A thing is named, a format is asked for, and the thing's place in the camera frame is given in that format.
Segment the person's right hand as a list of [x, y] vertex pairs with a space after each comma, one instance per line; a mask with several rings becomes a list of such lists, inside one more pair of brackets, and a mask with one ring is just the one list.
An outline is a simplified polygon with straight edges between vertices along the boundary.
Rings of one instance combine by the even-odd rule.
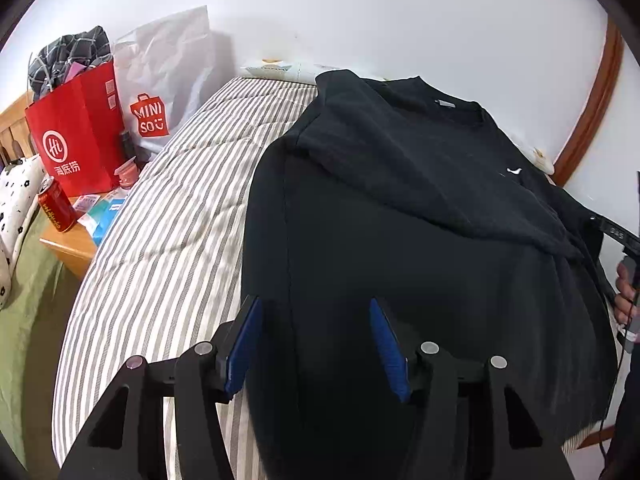
[[634, 304], [636, 290], [631, 286], [628, 270], [622, 262], [618, 264], [616, 272], [614, 316], [618, 324], [627, 325], [638, 314], [638, 308]]

